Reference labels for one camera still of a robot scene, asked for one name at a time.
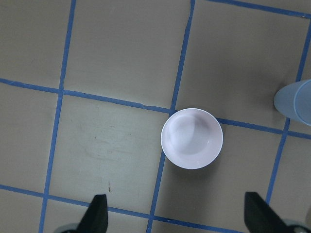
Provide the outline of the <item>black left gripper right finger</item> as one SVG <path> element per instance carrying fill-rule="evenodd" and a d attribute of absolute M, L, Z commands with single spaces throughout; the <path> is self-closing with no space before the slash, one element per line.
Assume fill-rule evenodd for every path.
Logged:
<path fill-rule="evenodd" d="M 244 195 L 244 222 L 250 233 L 293 233 L 257 192 Z"/>

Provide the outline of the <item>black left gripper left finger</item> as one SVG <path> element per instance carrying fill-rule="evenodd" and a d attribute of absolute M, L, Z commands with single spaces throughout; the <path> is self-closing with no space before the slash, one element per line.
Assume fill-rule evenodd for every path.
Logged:
<path fill-rule="evenodd" d="M 75 233 L 105 233 L 108 228 L 106 194 L 95 195 Z"/>

